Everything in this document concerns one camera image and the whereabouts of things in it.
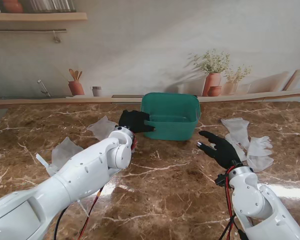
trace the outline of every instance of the black cable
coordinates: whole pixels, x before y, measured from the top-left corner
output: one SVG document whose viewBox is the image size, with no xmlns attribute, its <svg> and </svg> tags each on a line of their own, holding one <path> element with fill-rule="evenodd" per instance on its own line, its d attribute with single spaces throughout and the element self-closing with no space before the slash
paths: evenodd
<svg viewBox="0 0 300 240">
<path fill-rule="evenodd" d="M 59 223 L 60 223 L 60 220 L 62 218 L 62 216 L 64 215 L 64 213 L 66 212 L 67 208 L 69 206 L 67 206 L 65 209 L 62 210 L 62 212 L 60 213 L 60 216 L 58 218 L 58 221 L 56 221 L 56 225 L 55 225 L 55 229 L 54 229 L 54 240 L 57 240 L 57 233 L 58 233 L 58 227 L 59 227 Z"/>
<path fill-rule="evenodd" d="M 230 225 L 233 223 L 234 219 L 235 219 L 236 213 L 233 214 L 232 217 L 230 217 L 230 221 L 228 222 L 227 226 L 225 227 L 221 237 L 219 238 L 219 240 L 222 240 L 222 238 L 225 236 L 228 228 L 230 227 Z"/>
</svg>

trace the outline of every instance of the teal container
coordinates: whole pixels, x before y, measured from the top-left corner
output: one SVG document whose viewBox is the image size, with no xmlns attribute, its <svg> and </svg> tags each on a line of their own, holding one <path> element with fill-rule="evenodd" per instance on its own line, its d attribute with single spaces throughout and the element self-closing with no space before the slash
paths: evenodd
<svg viewBox="0 0 300 240">
<path fill-rule="evenodd" d="M 201 115 L 195 96 L 178 93 L 148 93 L 142 98 L 141 111 L 150 115 L 150 121 L 144 123 L 155 127 L 155 131 L 144 135 L 171 141 L 189 140 Z"/>
</svg>

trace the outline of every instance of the vase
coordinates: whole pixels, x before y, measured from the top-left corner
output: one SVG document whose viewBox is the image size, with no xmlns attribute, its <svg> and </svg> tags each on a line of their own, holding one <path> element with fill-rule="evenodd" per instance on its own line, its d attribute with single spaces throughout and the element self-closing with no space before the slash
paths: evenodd
<svg viewBox="0 0 300 240">
<path fill-rule="evenodd" d="M 209 75 L 205 78 L 202 96 L 207 97 L 210 87 L 218 87 L 220 82 L 220 73 L 209 73 Z"/>
<path fill-rule="evenodd" d="M 11 14 L 22 14 L 24 9 L 18 0 L 3 0 L 4 8 Z"/>
<path fill-rule="evenodd" d="M 211 86 L 208 91 L 209 97 L 217 97 L 221 94 L 222 86 Z"/>
<path fill-rule="evenodd" d="M 222 88 L 222 95 L 235 94 L 238 88 L 238 83 L 226 82 Z"/>
<path fill-rule="evenodd" d="M 85 95 L 82 85 L 78 81 L 70 81 L 69 88 L 73 96 L 75 95 Z"/>
</svg>

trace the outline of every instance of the wall hook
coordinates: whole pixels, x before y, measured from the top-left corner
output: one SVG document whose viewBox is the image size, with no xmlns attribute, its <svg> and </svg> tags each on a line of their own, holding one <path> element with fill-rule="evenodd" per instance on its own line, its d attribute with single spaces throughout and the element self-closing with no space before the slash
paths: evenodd
<svg viewBox="0 0 300 240">
<path fill-rule="evenodd" d="M 61 39 L 56 35 L 55 31 L 53 31 L 53 40 L 56 44 L 61 43 Z"/>
</svg>

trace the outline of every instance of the brown marble surface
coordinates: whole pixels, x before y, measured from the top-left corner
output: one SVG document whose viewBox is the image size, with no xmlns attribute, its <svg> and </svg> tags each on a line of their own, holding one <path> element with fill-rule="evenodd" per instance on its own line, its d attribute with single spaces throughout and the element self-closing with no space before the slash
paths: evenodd
<svg viewBox="0 0 300 240">
<path fill-rule="evenodd" d="M 9 109 L 0 122 L 0 197 L 49 177 L 36 153 L 51 159 L 52 149 L 65 137 L 87 148 L 97 143 L 87 126 L 104 115 L 118 122 L 122 110 L 139 108 L 138 104 L 104 103 Z M 199 130 L 225 136 L 228 131 L 221 118 L 242 117 L 250 121 L 250 136 L 271 138 L 274 164 L 258 173 L 259 182 L 274 190 L 300 225 L 300 103 L 203 103 L 201 110 L 195 134 L 187 142 L 137 135 L 131 165 L 105 186 L 82 239 L 218 239 L 228 214 L 224 189 L 214 179 L 224 170 L 196 148 L 196 141 L 206 142 Z M 83 200 L 86 208 L 94 197 Z M 79 205 L 71 205 L 61 220 L 58 239 L 77 239 L 85 219 Z M 56 220 L 46 240 L 53 239 Z M 240 239 L 235 231 L 232 239 Z"/>
</svg>

